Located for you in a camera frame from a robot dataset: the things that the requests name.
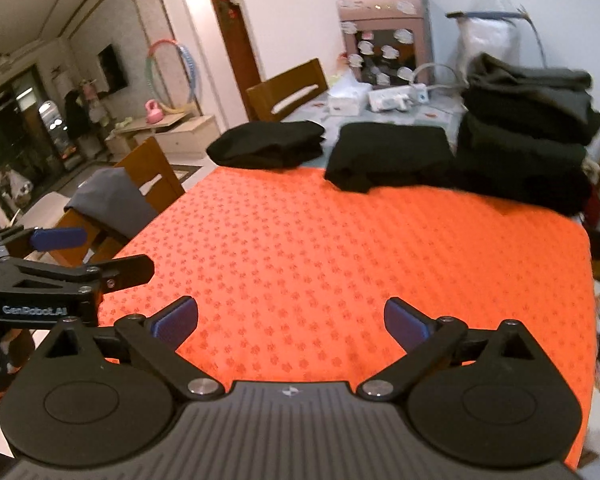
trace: gray ridged panel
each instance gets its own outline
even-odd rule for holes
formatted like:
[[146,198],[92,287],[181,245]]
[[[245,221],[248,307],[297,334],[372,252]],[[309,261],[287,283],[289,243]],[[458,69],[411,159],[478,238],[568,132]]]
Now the gray ridged panel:
[[393,406],[358,399],[345,383],[236,383],[227,397],[187,406],[170,434],[127,462],[86,472],[21,462],[5,478],[569,480],[576,476],[560,464],[514,474],[452,462],[414,437]]

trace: wooden chair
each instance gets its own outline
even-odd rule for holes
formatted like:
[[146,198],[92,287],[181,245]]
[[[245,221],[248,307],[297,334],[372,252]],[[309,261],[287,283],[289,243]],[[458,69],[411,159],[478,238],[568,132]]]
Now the wooden chair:
[[[274,107],[293,97],[294,94],[307,88],[316,87],[306,94],[292,100],[283,106],[282,110],[274,111]],[[304,103],[326,92],[327,81],[318,59],[312,59],[304,65],[292,68],[259,85],[247,90],[251,106],[256,111],[259,120],[280,122],[291,112]]]
[[[153,137],[149,137],[115,167],[125,168],[138,189],[147,184],[151,185],[150,191],[144,198],[158,213],[162,213],[184,195],[182,184],[173,173],[173,168]],[[51,256],[56,262],[67,267],[81,266],[89,250],[93,251],[90,262],[110,260],[128,242],[120,235],[112,233],[103,225],[86,218],[73,209],[62,216],[56,227],[82,227],[87,232],[87,243],[82,247],[51,252]]]

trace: white sticker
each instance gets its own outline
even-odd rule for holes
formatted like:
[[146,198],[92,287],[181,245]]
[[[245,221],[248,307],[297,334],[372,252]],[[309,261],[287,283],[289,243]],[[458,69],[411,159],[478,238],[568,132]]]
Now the white sticker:
[[387,74],[378,74],[378,84],[381,86],[389,86],[391,84],[391,79]]
[[411,68],[409,68],[407,66],[403,66],[402,68],[398,69],[397,76],[400,79],[404,79],[405,81],[408,81],[409,78],[411,77],[411,74],[413,74],[413,70],[411,70]]
[[359,56],[358,54],[351,54],[351,56],[349,56],[349,66],[352,68],[362,67],[363,61],[362,56]]
[[374,53],[373,43],[369,43],[368,41],[360,41],[360,43],[358,43],[358,49],[365,56],[372,56]]
[[342,31],[345,34],[355,34],[358,31],[358,27],[353,22],[342,22]]
[[385,45],[382,47],[382,57],[385,59],[398,59],[400,51],[393,48],[391,45]]
[[398,2],[396,7],[398,8],[398,10],[400,10],[400,12],[404,12],[405,14],[417,14],[418,13],[416,6],[413,5],[411,2]]
[[403,44],[413,44],[413,33],[406,28],[400,28],[394,32],[394,38]]

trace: black circular motor housing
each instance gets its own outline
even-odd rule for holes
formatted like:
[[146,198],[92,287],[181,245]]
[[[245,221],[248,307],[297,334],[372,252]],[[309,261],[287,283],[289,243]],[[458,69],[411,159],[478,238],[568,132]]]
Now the black circular motor housing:
[[34,356],[1,403],[0,425],[15,454],[91,468],[155,441],[173,410],[167,386],[145,371],[109,363],[101,354]]
[[408,417],[432,446],[472,465],[528,468],[565,458],[582,412],[542,361],[499,357],[432,374],[412,390]]

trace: gray cloth on chair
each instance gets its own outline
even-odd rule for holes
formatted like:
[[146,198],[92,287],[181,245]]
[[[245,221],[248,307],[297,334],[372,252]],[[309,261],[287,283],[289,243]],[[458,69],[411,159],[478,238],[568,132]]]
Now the gray cloth on chair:
[[69,209],[93,218],[130,240],[158,216],[124,168],[96,171],[64,207],[65,211]]

